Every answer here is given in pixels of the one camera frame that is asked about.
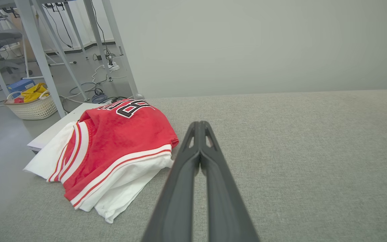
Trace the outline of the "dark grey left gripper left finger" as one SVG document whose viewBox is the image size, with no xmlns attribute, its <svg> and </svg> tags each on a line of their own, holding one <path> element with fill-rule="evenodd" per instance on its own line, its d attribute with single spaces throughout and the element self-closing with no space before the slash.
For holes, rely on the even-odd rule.
<svg viewBox="0 0 387 242">
<path fill-rule="evenodd" d="M 198 173 L 199 122 L 193 122 L 178 150 L 149 220 L 143 242 L 191 242 L 195 175 Z"/>
</svg>

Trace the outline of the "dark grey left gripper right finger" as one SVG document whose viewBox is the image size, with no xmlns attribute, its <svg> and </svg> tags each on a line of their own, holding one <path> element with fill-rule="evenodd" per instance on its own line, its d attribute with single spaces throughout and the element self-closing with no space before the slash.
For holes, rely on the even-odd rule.
<svg viewBox="0 0 387 242">
<path fill-rule="evenodd" d="M 259 236 L 211 125 L 201 121 L 205 141 L 200 164 L 207 182 L 209 241 L 258 242 Z"/>
</svg>

